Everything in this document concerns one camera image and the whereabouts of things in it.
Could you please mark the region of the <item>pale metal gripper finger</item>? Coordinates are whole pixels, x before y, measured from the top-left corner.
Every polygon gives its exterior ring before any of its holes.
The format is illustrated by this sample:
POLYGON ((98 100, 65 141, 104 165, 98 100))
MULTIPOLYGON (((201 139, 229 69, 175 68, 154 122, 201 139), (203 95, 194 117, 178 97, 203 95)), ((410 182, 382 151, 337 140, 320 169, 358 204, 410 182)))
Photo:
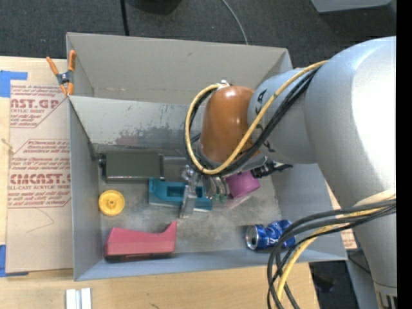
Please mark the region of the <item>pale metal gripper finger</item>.
POLYGON ((190 203, 191 203, 190 191, 191 191, 190 186, 186 185, 184 192, 183 192, 182 204, 180 207, 180 213, 179 213, 180 218, 185 218, 190 211, 190 203))
POLYGON ((196 188, 193 186, 188 186, 188 194, 187 194, 187 214, 191 215, 196 207, 196 188))

